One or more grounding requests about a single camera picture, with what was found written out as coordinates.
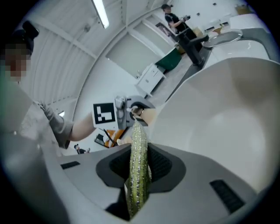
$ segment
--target black shirt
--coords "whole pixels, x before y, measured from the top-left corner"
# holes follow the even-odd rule
[[[85,152],[86,152],[86,150],[83,150],[83,149],[78,149],[78,150],[77,150],[77,153],[78,153],[78,154],[84,154]]]
[[[179,22],[180,20],[179,20],[179,18],[175,15],[175,14],[173,14],[173,13],[170,13],[170,14],[165,14],[165,20],[168,22],[168,24],[170,23],[170,22],[174,22],[174,23],[177,23],[177,22]],[[187,29],[187,28],[189,28],[188,26],[187,26],[187,24],[186,23],[181,23],[180,25],[178,25],[177,27],[175,27],[176,29],[177,29],[177,31],[178,31],[178,33],[179,32],[181,32],[181,31],[183,31],[183,30],[185,30],[185,29]]]

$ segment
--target fluorescent light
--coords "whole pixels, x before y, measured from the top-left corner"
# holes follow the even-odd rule
[[[65,112],[62,111],[61,113],[58,114],[59,116],[63,117],[65,115]]]
[[[102,0],[91,0],[95,10],[98,14],[99,19],[101,20],[101,23],[103,25],[103,27],[106,29],[109,26],[109,20],[104,8],[104,4]]]

